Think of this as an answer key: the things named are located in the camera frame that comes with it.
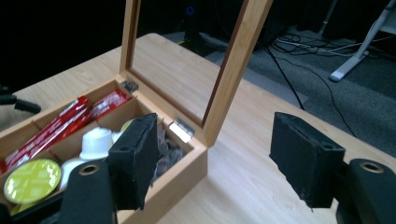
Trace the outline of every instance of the black clamp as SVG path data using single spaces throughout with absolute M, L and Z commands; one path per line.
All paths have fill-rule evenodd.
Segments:
M 15 109 L 33 114 L 38 114 L 41 111 L 41 106 L 18 99 L 17 96 L 9 93 L 8 87 L 2 85 L 0 85 L 0 105 L 15 105 Z

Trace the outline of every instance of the wooden box lid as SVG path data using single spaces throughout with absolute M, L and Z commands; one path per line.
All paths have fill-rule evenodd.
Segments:
M 221 67 L 202 67 L 204 58 L 160 35 L 136 39 L 140 3 L 126 1 L 120 75 L 138 86 L 137 97 L 144 95 L 172 118 L 171 128 L 181 124 L 177 127 L 184 133 L 193 133 L 210 147 L 219 135 L 272 0 L 244 1 Z

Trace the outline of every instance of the white object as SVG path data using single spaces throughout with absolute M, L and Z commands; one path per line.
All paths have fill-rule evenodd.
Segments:
M 368 54 L 366 49 L 373 41 L 376 33 L 380 30 L 390 34 L 396 35 L 396 0 L 390 0 L 389 4 L 382 11 L 378 20 L 375 21 L 359 50 L 330 76 L 331 81 L 339 81 L 343 78 L 352 68 L 354 68 L 364 57 Z
M 62 164 L 62 179 L 61 183 L 59 184 L 59 189 L 65 189 L 67 186 L 67 182 L 69 181 L 70 173 L 76 168 L 77 166 L 81 165 L 82 163 L 87 162 L 79 158 L 71 159 L 69 161 L 64 162 Z
M 79 157 L 86 161 L 100 160 L 108 156 L 113 145 L 112 132 L 105 128 L 94 128 L 82 136 L 82 149 Z

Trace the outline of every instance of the white cup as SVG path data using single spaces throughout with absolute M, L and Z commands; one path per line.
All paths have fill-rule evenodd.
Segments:
M 79 158 L 74 158 L 71 159 L 69 161 L 64 162 L 64 164 L 62 164 L 62 178 L 61 178 L 61 183 L 59 184 L 59 189 L 64 189 L 67 186 L 67 182 L 69 181 L 69 176 L 70 173 L 74 170 L 74 168 L 76 168 L 77 166 L 79 166 L 80 164 L 87 162 L 84 161 L 82 159 Z
M 85 161 L 104 159 L 113 145 L 112 132 L 105 128 L 94 128 L 82 136 L 79 157 Z

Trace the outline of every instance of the black cable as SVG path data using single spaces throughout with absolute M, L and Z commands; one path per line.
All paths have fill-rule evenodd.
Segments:
M 270 50 L 268 47 L 266 47 L 266 49 L 267 49 L 267 52 L 269 53 L 269 55 L 271 56 L 271 58 L 274 60 L 274 62 L 275 62 L 275 64 L 276 64 L 277 68 L 279 69 L 280 73 L 282 74 L 282 76 L 283 76 L 283 77 L 286 79 L 286 81 L 288 82 L 288 85 L 289 85 L 291 91 L 293 92 L 294 96 L 296 97 L 296 99 L 297 99 L 297 101 L 298 101 L 298 104 L 300 105 L 300 108 L 301 108 L 302 110 L 305 110 L 305 108 L 304 108 L 304 106 L 303 106 L 303 103 L 301 103 L 300 97 L 297 95 L 296 90 L 293 88 L 293 86 L 291 85 L 289 79 L 286 77 L 286 74 L 283 72 L 282 68 L 280 67 L 279 63 L 277 62 L 276 57 L 274 56 L 274 54 L 271 52 L 271 50 Z
M 351 130 L 351 128 L 349 127 L 349 125 L 347 124 L 347 121 L 345 120 L 343 114 L 341 113 L 341 111 L 339 110 L 337 104 L 335 103 L 334 96 L 332 95 L 332 89 L 330 88 L 330 86 L 327 84 L 327 82 L 326 82 L 318 73 L 314 72 L 312 69 L 310 69 L 310 68 L 308 68 L 308 67 L 305 67 L 305 66 L 302 66 L 302 65 L 299 65 L 299 64 L 295 64 L 295 63 L 291 63 L 291 62 L 290 62 L 289 60 L 287 60 L 287 59 L 278 58 L 278 57 L 276 57 L 276 58 L 279 59 L 279 60 L 286 61 L 287 63 L 290 63 L 290 64 L 292 64 L 292 65 L 294 65 L 294 66 L 297 66 L 297 67 L 301 67 L 301 68 L 303 68 L 303 69 L 306 69 L 306 70 L 310 71 L 311 73 L 313 73 L 314 75 L 316 75 L 318 78 L 320 78 L 320 79 L 322 80 L 322 82 L 326 85 L 327 89 L 329 90 L 330 96 L 331 96 L 331 98 L 332 98 L 332 104 L 334 105 L 335 110 L 337 110 L 338 114 L 340 115 L 341 119 L 342 119 L 343 122 L 345 123 L 346 127 L 349 129 L 350 133 L 352 133 L 352 135 L 356 137 L 356 134 L 354 134 L 354 133 L 352 132 L 352 130 Z

